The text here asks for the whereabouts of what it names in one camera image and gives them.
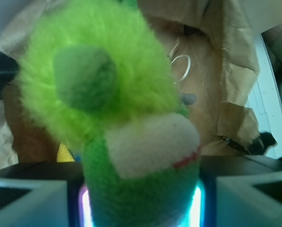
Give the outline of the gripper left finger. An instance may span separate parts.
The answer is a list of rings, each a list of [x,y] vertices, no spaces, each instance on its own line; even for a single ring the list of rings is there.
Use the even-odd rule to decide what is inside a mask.
[[[0,227],[88,226],[81,163],[21,163],[0,170]]]

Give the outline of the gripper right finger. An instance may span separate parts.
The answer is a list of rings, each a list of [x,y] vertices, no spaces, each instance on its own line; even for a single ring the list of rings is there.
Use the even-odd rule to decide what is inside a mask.
[[[282,161],[202,156],[202,227],[282,227]]]

